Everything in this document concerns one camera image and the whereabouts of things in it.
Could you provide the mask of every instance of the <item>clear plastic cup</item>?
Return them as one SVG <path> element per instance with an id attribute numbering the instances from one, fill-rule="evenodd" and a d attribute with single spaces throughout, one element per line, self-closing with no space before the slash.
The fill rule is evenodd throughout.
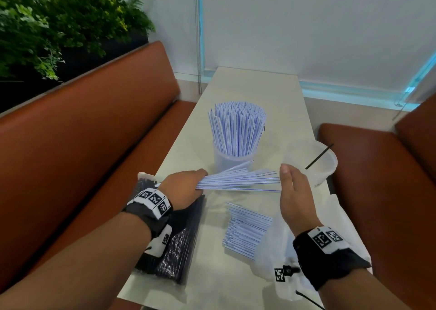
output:
<path id="1" fill-rule="evenodd" d="M 283 163 L 291 164 L 307 176 L 311 187 L 318 187 L 335 172 L 337 157 L 329 149 L 309 169 L 306 167 L 324 151 L 327 146 L 316 140 L 295 140 L 288 144 Z"/>
<path id="2" fill-rule="evenodd" d="M 221 151 L 214 146 L 214 155 L 216 173 L 220 173 L 239 164 L 252 161 L 256 155 L 256 152 L 247 156 L 228 156 L 224 153 L 221 153 Z M 251 165 L 252 164 L 249 164 L 246 166 L 246 168 L 250 169 Z"/>

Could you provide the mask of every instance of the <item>pile of straws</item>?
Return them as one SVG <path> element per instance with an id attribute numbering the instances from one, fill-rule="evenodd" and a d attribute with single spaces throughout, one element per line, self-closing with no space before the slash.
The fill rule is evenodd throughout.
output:
<path id="1" fill-rule="evenodd" d="M 280 178 L 277 172 L 269 169 L 261 169 L 249 172 L 244 166 L 251 163 L 245 162 L 231 169 L 214 175 L 207 175 L 197 185 L 198 190 L 249 190 L 280 192 L 279 190 L 266 190 L 248 188 L 252 185 L 278 184 Z"/>
<path id="2" fill-rule="evenodd" d="M 227 249 L 254 260 L 256 247 L 273 219 L 236 204 L 228 204 L 232 218 L 222 243 Z"/>
<path id="3" fill-rule="evenodd" d="M 229 156 L 254 153 L 265 128 L 264 109 L 248 102 L 223 102 L 209 111 L 215 147 Z"/>

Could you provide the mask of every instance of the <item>forearm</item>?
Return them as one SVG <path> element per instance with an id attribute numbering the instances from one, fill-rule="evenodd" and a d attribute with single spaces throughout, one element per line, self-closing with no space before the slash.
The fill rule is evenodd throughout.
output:
<path id="1" fill-rule="evenodd" d="M 319 294 L 327 310 L 410 310 L 366 269 L 328 280 Z"/>
<path id="2" fill-rule="evenodd" d="M 106 310 L 150 240 L 141 219 L 118 214 L 0 295 L 0 308 Z"/>

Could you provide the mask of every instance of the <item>brown leather bench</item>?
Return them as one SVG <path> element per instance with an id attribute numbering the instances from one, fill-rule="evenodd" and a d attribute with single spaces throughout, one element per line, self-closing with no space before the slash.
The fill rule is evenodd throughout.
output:
<path id="1" fill-rule="evenodd" d="M 334 143 L 335 192 L 374 275 L 412 309 L 436 309 L 436 95 L 395 127 L 323 124 L 318 138 Z"/>
<path id="2" fill-rule="evenodd" d="M 179 93 L 155 42 L 0 118 L 0 291 L 115 216 L 138 172 L 157 172 L 195 106 Z"/>

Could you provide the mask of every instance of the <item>white table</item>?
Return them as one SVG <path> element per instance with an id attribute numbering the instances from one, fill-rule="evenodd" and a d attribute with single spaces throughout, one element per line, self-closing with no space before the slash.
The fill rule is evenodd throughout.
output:
<path id="1" fill-rule="evenodd" d="M 287 143 L 313 139 L 313 131 L 296 76 L 218 68 L 166 156 L 158 177 L 204 168 L 214 173 L 212 135 L 207 112 L 215 103 L 242 100 L 258 104 L 267 114 L 254 168 L 278 170 Z M 198 231 L 187 284 L 133 273 L 118 297 L 158 310 L 318 309 L 306 300 L 288 302 L 275 294 L 274 284 L 252 274 L 252 261 L 226 250 L 222 239 L 229 221 L 225 203 L 233 202 L 273 216 L 278 193 L 209 192 Z M 313 191 L 315 201 L 329 195 L 326 183 Z M 315 301 L 318 296 L 310 295 Z"/>

